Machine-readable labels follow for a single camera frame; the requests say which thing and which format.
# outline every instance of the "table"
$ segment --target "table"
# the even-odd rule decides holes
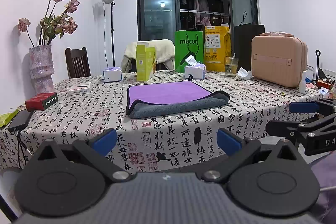
[[[21,139],[34,152],[45,139],[70,144],[115,128],[118,140],[106,156],[109,160],[131,173],[166,170],[221,155],[216,142],[218,128],[226,127],[241,138],[264,138],[269,120],[301,121],[312,116],[290,113],[290,102],[320,97],[311,89],[300,94],[297,89],[258,79],[242,81],[222,72],[207,72],[204,80],[193,81],[211,92],[226,91],[231,97],[228,105],[139,120],[125,116],[128,87],[184,81],[183,77],[174,71],[157,71],[147,82],[137,82],[136,73],[125,73],[121,82],[106,84],[102,76],[63,80],[55,85],[59,102],[45,111],[36,111]],[[73,84],[87,81],[91,81],[91,93],[68,95]],[[17,167],[17,152],[16,136],[4,128],[0,133],[0,167]]]

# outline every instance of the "white electrical outlet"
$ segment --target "white electrical outlet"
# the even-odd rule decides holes
[[[329,76],[329,77],[332,77],[332,78],[336,78],[336,72],[335,71],[332,71],[332,70],[328,70],[328,69],[322,69],[324,74]]]

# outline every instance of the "blue gripper pad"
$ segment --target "blue gripper pad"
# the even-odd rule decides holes
[[[288,110],[292,113],[315,113],[320,109],[315,102],[292,102],[288,106]]]
[[[105,157],[117,143],[117,132],[113,128],[105,130],[89,141],[89,146],[96,152]]]
[[[226,155],[231,156],[243,148],[245,141],[232,134],[226,128],[219,128],[217,131],[217,144]]]

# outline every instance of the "glass cup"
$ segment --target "glass cup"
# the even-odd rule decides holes
[[[238,58],[225,58],[225,75],[229,77],[236,77],[238,68]]]

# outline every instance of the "glass pane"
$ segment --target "glass pane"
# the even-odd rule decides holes
[[[251,0],[232,0],[232,12],[234,26],[252,23]]]
[[[143,0],[144,28],[142,40],[170,39],[176,31],[175,0]]]

